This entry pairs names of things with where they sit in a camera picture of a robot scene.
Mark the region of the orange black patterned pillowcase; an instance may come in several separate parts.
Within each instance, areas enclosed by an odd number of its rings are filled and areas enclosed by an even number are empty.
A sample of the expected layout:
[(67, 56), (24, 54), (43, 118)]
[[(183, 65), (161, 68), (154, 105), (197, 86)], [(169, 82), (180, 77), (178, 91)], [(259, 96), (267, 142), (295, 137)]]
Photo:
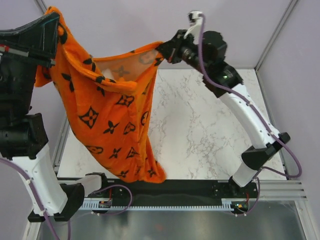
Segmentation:
[[(38, 67), (35, 86), (53, 83), (74, 136), (121, 180), (160, 184), (166, 173), (148, 137), (154, 87), (163, 56), (156, 41), (130, 52), (94, 58), (59, 19), (55, 66)], [(110, 69), (116, 78), (104, 77)]]

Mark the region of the cream white pillow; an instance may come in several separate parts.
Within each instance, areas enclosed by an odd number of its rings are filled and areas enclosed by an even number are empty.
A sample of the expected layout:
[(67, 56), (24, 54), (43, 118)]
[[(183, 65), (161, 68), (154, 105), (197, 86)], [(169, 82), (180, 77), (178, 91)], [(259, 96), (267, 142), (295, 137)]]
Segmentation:
[(104, 69), (102, 71), (102, 74), (105, 78), (108, 78), (108, 79), (116, 79), (117, 76), (116, 76), (116, 73), (114, 71), (112, 71), (111, 69), (107, 68), (107, 69)]

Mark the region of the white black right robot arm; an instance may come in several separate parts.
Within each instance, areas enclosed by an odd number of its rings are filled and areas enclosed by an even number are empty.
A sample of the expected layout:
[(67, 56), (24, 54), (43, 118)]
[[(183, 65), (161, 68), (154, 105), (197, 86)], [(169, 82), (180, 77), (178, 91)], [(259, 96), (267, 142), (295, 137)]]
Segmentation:
[(240, 74), (225, 62), (227, 43), (222, 35), (206, 31), (198, 44), (194, 40), (191, 34), (181, 29), (156, 50), (170, 64), (184, 61), (199, 71), (205, 87), (231, 110), (249, 136), (251, 146), (241, 154), (240, 167), (223, 188), (238, 198), (253, 187), (254, 177), (291, 137), (267, 122), (250, 97)]

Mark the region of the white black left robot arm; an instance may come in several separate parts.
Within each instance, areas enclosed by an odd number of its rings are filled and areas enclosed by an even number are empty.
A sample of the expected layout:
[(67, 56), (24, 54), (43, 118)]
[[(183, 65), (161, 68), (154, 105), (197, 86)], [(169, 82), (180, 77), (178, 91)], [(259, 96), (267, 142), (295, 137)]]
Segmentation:
[(59, 183), (43, 117), (30, 114), (37, 68), (55, 65), (59, 19), (52, 12), (0, 33), (0, 153), (3, 162), (25, 179), (33, 202), (31, 223), (49, 216), (67, 222), (88, 195), (105, 197), (110, 190), (103, 173)]

